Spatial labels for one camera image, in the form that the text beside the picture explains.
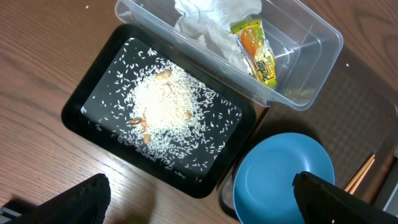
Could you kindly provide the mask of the green yellow snack wrapper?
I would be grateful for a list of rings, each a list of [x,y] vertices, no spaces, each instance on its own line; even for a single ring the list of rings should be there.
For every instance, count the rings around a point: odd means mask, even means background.
[[[230,31],[251,69],[250,75],[269,88],[276,87],[275,57],[265,37],[262,19],[257,17],[241,21],[231,26]]]

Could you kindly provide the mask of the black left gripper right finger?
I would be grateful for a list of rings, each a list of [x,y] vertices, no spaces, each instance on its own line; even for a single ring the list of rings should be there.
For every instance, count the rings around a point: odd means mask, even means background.
[[[296,174],[292,185],[305,223],[397,224],[397,217],[373,208],[310,172]]]

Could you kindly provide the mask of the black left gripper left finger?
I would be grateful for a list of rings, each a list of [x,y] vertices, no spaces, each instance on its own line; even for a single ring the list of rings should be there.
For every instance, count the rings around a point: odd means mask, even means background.
[[[108,178],[96,174],[9,224],[103,224],[110,201]]]

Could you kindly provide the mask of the dark blue plate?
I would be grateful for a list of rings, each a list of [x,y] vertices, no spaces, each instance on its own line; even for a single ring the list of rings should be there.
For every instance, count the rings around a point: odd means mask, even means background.
[[[271,136],[243,159],[233,186],[241,223],[303,223],[294,197],[296,174],[308,171],[335,182],[331,159],[316,140],[299,133]]]

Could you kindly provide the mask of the white napkin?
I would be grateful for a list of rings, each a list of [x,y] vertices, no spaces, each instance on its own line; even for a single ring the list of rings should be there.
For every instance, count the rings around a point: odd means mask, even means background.
[[[261,9],[261,0],[175,0],[175,10],[181,14],[175,29],[249,75],[251,69],[230,28]]]

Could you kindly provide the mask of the rice leftovers pile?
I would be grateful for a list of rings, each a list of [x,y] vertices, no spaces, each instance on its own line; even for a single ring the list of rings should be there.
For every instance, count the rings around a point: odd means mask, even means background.
[[[122,96],[116,115],[127,111],[122,142],[136,146],[146,159],[162,162],[167,169],[175,167],[173,156],[186,159],[200,143],[209,144],[210,152],[225,149],[225,143],[205,136],[205,131],[219,127],[205,124],[205,115],[217,101],[216,91],[152,48],[128,58],[127,51],[136,43],[138,39],[133,38],[123,44],[115,62],[122,66],[115,73]]]

